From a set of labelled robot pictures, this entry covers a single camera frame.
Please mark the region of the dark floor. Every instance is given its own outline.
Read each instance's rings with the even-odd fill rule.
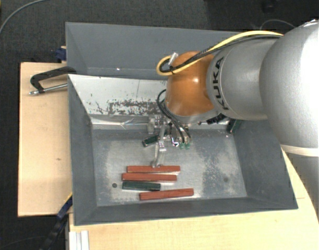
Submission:
[[[0,26],[21,5],[34,0],[2,0]],[[59,0],[34,5],[12,18],[0,38],[0,249],[38,249],[54,217],[17,218],[18,63],[56,62],[65,44],[65,21],[214,30],[259,29],[268,19],[298,26],[319,18],[319,0],[279,0],[274,13],[263,0]],[[286,32],[286,24],[264,27]],[[55,249],[63,249],[61,238]]]

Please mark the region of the red wooden block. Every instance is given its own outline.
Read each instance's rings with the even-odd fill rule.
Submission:
[[[128,166],[127,172],[133,173],[171,173],[180,172],[180,166]]]
[[[156,182],[175,182],[177,176],[172,174],[153,174],[153,173],[123,173],[123,181],[156,181]]]
[[[194,194],[193,188],[175,189],[166,191],[144,192],[139,194],[140,200],[166,199],[175,197],[192,196]]]

